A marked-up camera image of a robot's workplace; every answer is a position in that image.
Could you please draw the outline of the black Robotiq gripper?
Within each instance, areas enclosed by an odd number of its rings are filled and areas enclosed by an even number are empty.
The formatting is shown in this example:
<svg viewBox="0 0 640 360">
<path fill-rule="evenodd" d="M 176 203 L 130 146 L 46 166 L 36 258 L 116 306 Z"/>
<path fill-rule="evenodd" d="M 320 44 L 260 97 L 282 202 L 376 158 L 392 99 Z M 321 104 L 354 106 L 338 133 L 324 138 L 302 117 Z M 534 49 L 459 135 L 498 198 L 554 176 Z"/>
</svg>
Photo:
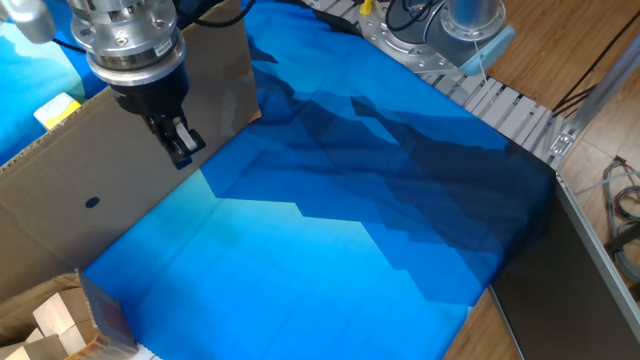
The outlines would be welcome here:
<svg viewBox="0 0 640 360">
<path fill-rule="evenodd" d="M 109 85 L 116 102 L 126 111 L 145 116 L 149 130 L 169 154 L 173 165 L 181 170 L 192 162 L 191 156 L 206 147 L 200 134 L 190 129 L 182 114 L 182 104 L 189 91 L 185 66 L 179 65 L 167 76 L 145 85 Z"/>
</svg>

